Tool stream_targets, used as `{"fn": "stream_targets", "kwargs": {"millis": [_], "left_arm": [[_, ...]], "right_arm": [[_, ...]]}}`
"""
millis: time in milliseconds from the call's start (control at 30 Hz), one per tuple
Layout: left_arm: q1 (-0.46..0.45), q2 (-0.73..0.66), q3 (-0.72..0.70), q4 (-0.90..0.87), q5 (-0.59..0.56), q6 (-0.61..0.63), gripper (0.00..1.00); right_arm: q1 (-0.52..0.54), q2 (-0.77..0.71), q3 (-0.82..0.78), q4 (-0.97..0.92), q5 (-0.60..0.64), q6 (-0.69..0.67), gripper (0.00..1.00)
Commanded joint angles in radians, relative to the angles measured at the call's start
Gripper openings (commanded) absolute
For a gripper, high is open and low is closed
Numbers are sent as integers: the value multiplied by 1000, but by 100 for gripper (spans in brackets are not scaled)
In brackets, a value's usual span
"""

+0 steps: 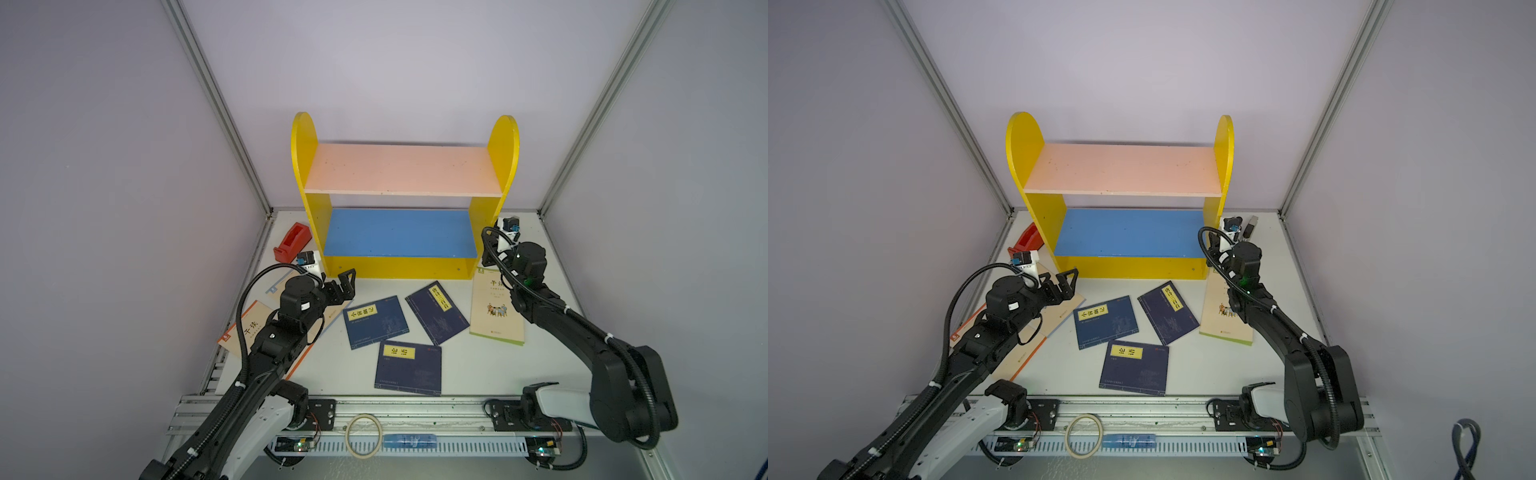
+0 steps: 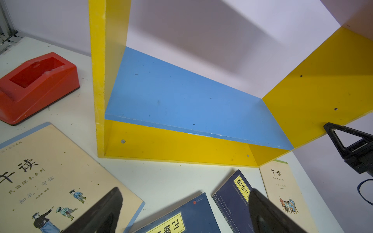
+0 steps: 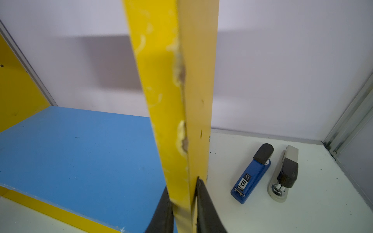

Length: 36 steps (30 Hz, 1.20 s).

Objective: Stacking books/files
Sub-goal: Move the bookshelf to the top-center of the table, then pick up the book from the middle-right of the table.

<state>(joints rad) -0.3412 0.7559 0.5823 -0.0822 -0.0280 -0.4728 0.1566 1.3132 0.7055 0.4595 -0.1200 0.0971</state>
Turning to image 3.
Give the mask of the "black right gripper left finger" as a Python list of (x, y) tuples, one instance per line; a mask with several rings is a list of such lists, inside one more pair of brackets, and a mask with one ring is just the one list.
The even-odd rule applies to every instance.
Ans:
[(173, 204), (165, 187), (155, 213), (145, 233), (173, 233)]

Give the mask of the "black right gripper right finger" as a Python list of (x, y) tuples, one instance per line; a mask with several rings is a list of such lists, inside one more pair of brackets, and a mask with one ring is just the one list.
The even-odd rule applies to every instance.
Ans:
[(197, 198), (197, 233), (227, 233), (214, 204), (210, 198), (205, 183), (200, 178), (196, 183)]

